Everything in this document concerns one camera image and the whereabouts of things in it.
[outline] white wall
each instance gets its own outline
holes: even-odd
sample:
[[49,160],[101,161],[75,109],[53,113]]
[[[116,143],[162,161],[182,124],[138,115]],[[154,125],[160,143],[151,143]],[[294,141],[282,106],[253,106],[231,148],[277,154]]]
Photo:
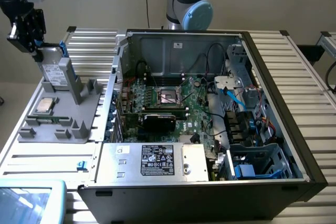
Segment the white wall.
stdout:
[[[333,0],[211,0],[215,10],[213,29],[289,31],[297,43],[314,43],[319,31],[336,31]],[[149,0],[150,23],[165,21],[166,0]],[[145,0],[46,0],[36,5],[45,12],[46,40],[57,42],[68,26],[92,28],[146,27]],[[0,14],[0,81],[37,82],[39,70],[29,55],[6,41],[10,30]],[[327,65],[320,63],[319,71]]]

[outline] motherboard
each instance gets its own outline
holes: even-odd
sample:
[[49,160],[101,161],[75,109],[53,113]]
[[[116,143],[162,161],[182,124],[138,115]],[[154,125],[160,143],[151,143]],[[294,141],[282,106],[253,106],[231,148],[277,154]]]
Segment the motherboard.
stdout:
[[[204,145],[206,156],[215,157],[206,83],[202,84],[201,78],[188,77],[178,86],[151,84],[136,79],[124,86],[123,141],[200,143]],[[155,118],[148,125],[145,120],[149,121],[150,117]]]

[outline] label sticker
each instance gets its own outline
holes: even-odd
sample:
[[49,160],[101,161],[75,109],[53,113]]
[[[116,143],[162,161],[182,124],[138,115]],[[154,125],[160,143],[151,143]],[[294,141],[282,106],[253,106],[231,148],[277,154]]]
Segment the label sticker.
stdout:
[[46,73],[49,82],[53,86],[67,86],[68,82],[64,76],[63,71],[59,68],[58,65],[42,65],[44,68],[44,72]]
[[183,43],[174,43],[174,48],[182,49]]
[[175,175],[172,145],[143,145],[141,152],[142,176]]
[[119,145],[115,149],[116,154],[129,154],[130,146],[129,145]]

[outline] robotic arm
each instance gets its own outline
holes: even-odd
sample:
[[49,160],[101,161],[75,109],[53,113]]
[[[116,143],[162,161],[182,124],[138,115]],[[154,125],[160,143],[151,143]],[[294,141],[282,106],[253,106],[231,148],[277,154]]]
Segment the robotic arm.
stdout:
[[208,0],[167,0],[168,29],[206,30],[213,18]]
[[38,1],[43,0],[0,0],[0,8],[12,26],[7,40],[21,52],[30,53],[36,62],[42,62],[43,56],[38,46],[46,33],[44,15],[31,3]]

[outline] green circuit board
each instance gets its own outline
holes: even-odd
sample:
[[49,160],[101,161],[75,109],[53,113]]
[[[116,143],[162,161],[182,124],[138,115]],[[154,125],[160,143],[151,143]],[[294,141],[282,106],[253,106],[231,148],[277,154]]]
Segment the green circuit board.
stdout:
[[[204,106],[206,91],[204,87],[195,87],[194,82],[201,82],[200,78],[191,77],[178,87],[146,87],[146,85],[139,79],[130,85],[129,101],[124,108],[124,129],[123,129],[123,141],[126,143],[136,142],[184,142],[190,143],[190,138],[193,134],[197,133],[200,136],[200,142],[204,145],[206,156],[215,157],[214,152],[211,152],[214,145],[214,138],[208,136],[205,133],[205,127],[211,120],[211,117],[204,111],[208,112],[208,107]],[[164,134],[152,133],[145,137],[139,136],[139,132],[142,130],[142,126],[139,123],[142,109],[144,106],[147,108],[155,108],[158,104],[157,89],[173,90],[176,89],[176,93],[180,96],[179,104],[162,103],[160,108],[164,109],[167,114],[170,108],[188,107],[187,117],[185,120],[176,120],[175,131],[167,132]],[[198,97],[203,101],[202,105],[198,102]],[[207,129],[209,134],[213,134],[212,129]]]

